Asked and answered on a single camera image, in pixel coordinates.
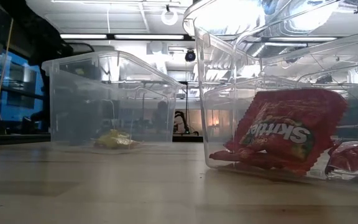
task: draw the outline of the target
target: clear plastic bin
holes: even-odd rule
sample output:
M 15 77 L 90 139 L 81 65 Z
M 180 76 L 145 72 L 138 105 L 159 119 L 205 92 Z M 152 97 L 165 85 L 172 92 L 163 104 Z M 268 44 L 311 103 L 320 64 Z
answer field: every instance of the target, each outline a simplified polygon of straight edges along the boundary
M 183 27 L 196 38 L 209 167 L 239 170 L 236 162 L 209 156 L 226 150 L 223 145 L 235 136 L 258 91 L 336 91 L 348 106 L 332 139 L 358 141 L 358 1 L 201 0 L 185 12 Z M 302 177 L 252 166 L 241 172 L 305 182 L 358 183 L 358 172 L 336 169 L 326 174 L 328 150 Z
M 42 69 L 50 77 L 52 142 L 132 148 L 172 141 L 182 84 L 137 57 L 97 52 L 44 62 Z

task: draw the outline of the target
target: red wrapper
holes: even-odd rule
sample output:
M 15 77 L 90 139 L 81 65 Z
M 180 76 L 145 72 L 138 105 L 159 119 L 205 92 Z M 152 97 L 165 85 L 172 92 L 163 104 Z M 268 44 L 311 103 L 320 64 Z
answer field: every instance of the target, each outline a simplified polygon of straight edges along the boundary
M 326 175 L 334 169 L 358 172 L 358 141 L 344 142 L 329 152 L 331 158 L 327 163 Z
M 331 135 L 346 106 L 325 89 L 260 91 L 224 145 L 228 151 L 210 158 L 305 174 L 333 146 Z

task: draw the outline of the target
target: desk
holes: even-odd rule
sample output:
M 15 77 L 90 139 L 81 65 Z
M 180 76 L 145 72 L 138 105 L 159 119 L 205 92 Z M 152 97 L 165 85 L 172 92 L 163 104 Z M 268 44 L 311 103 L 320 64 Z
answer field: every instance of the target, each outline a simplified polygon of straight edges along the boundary
M 358 223 L 358 192 L 204 164 L 201 143 L 0 146 L 0 223 Z

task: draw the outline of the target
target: white ceiling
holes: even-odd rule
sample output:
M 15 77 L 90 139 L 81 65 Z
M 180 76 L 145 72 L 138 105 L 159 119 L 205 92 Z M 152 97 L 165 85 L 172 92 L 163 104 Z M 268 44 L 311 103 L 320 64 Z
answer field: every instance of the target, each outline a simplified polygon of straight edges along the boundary
M 163 3 L 82 4 L 27 0 L 27 4 L 61 33 L 185 34 L 182 28 L 183 13 L 193 0 L 172 0 L 175 3 L 171 4 L 170 9 L 178 12 L 178 21 L 172 26 L 161 21 L 162 12 L 166 11 L 164 2 L 169 0 L 153 1 Z

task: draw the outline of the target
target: transparent storage box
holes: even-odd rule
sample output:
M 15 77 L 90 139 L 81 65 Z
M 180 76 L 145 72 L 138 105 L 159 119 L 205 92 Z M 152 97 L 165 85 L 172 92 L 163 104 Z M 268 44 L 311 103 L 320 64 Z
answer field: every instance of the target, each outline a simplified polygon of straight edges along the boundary
M 52 142 L 133 148 L 172 141 L 182 85 L 137 57 L 97 52 L 44 62 Z
M 347 101 L 332 137 L 358 141 L 358 1 L 201 0 L 185 12 L 195 36 L 209 167 L 319 183 L 358 183 L 358 170 L 334 169 L 326 149 L 304 176 L 210 159 L 237 131 L 259 91 L 324 88 Z

